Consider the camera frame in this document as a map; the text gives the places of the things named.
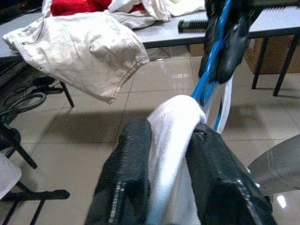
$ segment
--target tile floor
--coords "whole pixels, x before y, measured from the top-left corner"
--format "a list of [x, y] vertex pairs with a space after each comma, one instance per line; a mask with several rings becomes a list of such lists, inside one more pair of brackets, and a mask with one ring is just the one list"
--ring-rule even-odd
[[[185, 46], [167, 50], [172, 58], [142, 67], [112, 105], [70, 87], [73, 109], [64, 94], [48, 96], [43, 105], [12, 122], [11, 126], [21, 132], [22, 146], [38, 164], [33, 170], [15, 153], [12, 160], [22, 169], [21, 181], [36, 191], [64, 188], [71, 193], [68, 200], [47, 201], [37, 225], [82, 225], [102, 165], [125, 124], [149, 115], [172, 96], [192, 93], [201, 58], [190, 57]], [[279, 96], [273, 97], [278, 75], [261, 75], [257, 90], [251, 90], [253, 75], [246, 62], [236, 69], [223, 138], [244, 165], [275, 144], [300, 134], [299, 75], [287, 74]], [[300, 201], [300, 194], [289, 192], [286, 199]], [[0, 204], [0, 221], [9, 206]], [[36, 202], [20, 204], [10, 224], [29, 224], [36, 207]], [[282, 212], [274, 202], [274, 212], [278, 224], [297, 224], [294, 216], [299, 204]]]

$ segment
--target red cloth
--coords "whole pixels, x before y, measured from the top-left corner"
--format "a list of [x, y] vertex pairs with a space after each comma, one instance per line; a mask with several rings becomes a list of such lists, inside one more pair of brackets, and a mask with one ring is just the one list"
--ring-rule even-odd
[[[50, 7], [52, 15], [73, 15], [75, 13], [87, 13], [104, 11], [108, 9], [112, 0], [53, 0]], [[134, 5], [130, 13], [145, 10], [142, 4]]]
[[53, 0], [50, 9], [53, 16], [104, 11], [94, 0]]

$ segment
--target black comb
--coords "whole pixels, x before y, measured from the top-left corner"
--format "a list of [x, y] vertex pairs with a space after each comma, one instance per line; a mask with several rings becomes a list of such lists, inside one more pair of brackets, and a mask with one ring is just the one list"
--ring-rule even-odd
[[208, 26], [208, 20], [180, 20], [178, 23], [179, 33], [205, 32]]

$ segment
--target blue cable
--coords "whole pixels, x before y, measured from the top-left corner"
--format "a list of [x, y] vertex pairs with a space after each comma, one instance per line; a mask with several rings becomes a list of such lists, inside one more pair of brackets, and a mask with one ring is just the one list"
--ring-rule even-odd
[[[224, 27], [226, 24], [226, 21], [229, 16], [230, 8], [231, 8], [231, 2], [232, 0], [226, 0], [224, 4], [224, 8], [222, 11], [222, 14], [220, 16], [220, 19], [218, 21], [218, 32], [217, 32], [217, 40], [214, 43], [214, 46], [210, 52], [205, 71], [203, 75], [201, 76], [193, 94], [192, 98], [194, 98], [201, 106], [205, 106], [207, 100], [211, 97], [211, 94], [213, 93], [213, 90], [216, 86], [216, 81], [213, 81], [209, 84], [209, 79], [210, 75], [212, 72], [212, 68], [214, 63], [216, 62], [216, 57], [219, 54], [220, 51], [223, 50], [225, 41], [224, 41]], [[216, 125], [215, 125], [215, 130], [216, 127], [218, 127], [220, 118], [217, 119]]]

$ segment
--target cardboard box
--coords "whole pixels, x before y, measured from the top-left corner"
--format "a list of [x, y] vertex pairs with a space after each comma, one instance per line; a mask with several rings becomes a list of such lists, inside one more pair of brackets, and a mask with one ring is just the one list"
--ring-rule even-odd
[[204, 45], [203, 44], [196, 44], [189, 46], [189, 53], [192, 57], [194, 56], [203, 56], [204, 54]]
[[[271, 37], [269, 39], [260, 74], [279, 74], [281, 72], [292, 40], [293, 35]], [[248, 48], [244, 56], [252, 73], [255, 72], [262, 44], [263, 38], [251, 39], [248, 41]], [[298, 45], [287, 70], [288, 73], [300, 72], [299, 59], [300, 46]]]

